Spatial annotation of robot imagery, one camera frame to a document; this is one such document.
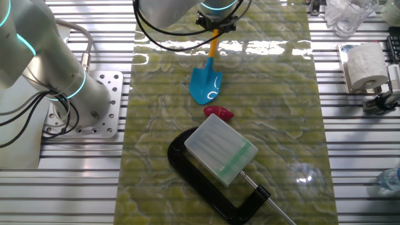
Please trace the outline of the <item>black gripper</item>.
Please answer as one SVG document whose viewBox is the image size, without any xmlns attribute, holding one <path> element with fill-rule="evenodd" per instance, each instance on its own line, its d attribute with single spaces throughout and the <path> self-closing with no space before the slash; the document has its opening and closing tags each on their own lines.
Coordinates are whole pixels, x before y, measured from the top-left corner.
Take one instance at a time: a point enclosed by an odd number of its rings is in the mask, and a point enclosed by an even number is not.
<svg viewBox="0 0 400 225">
<path fill-rule="evenodd" d="M 232 14 L 226 16 L 220 21 L 213 21 L 210 16 L 205 16 L 203 13 L 198 11 L 196 24 L 211 33 L 215 29 L 218 29 L 221 33 L 229 33 L 236 30 L 236 16 Z"/>
</svg>

